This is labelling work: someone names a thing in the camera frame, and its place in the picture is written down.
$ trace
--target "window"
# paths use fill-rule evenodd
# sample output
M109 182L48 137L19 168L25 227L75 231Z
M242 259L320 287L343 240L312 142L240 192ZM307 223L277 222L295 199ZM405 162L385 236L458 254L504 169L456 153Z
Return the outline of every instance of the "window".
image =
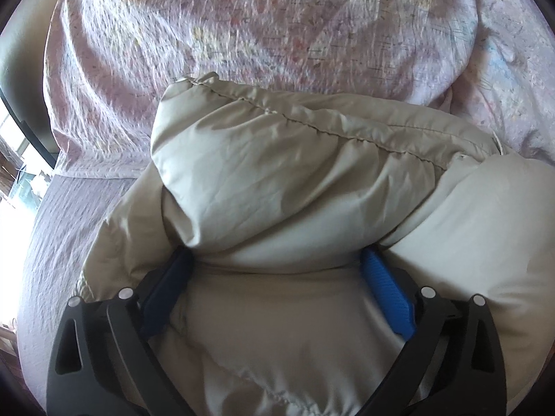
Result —
M34 218L53 171L1 101L0 147L6 150L0 152L0 172L7 179L2 182L9 183L0 192L0 323L10 326L17 316L23 264Z

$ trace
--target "clamp jaw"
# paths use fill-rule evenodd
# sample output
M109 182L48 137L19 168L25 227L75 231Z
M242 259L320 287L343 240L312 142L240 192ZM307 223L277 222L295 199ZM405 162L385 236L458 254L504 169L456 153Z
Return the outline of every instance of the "clamp jaw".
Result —
M69 299L48 371L49 416L195 416L160 367L147 340L162 333L187 286L194 258L177 249L137 289L111 300ZM499 337L484 297L468 302L418 288L407 272L364 249L361 271L395 333L406 343L378 389L356 416L505 416L506 384ZM429 396L410 404L440 336L449 344ZM145 408L123 395L108 354L112 336Z

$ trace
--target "bedsheet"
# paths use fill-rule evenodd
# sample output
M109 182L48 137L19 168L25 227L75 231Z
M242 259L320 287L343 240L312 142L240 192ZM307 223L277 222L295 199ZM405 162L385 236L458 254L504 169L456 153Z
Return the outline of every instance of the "bedsheet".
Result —
M137 177L163 90L208 71L444 103L553 162L554 50L532 0L59 0L44 80L56 172Z
M18 348L26 384L46 405L46 376L64 303L102 220L134 180L54 176L38 209L25 267Z

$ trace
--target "pink bedspread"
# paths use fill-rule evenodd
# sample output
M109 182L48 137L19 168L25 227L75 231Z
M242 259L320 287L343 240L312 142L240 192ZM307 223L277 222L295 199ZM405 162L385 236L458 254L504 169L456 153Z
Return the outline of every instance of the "pink bedspread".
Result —
M446 110L553 161L554 47L532 0L59 0L44 82L56 172L137 177L164 89L208 71L275 90L447 96Z

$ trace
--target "blue clamp pad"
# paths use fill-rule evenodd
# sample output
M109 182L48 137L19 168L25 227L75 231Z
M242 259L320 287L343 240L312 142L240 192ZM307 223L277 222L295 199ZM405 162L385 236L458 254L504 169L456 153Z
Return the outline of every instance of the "blue clamp pad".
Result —
M143 325L140 333L145 339L162 333L170 312L191 278L194 257L188 248L179 248L156 275L155 284L142 302Z
M407 296L392 270L371 247L362 250L360 265L362 276L389 326L408 341L416 332L414 298Z

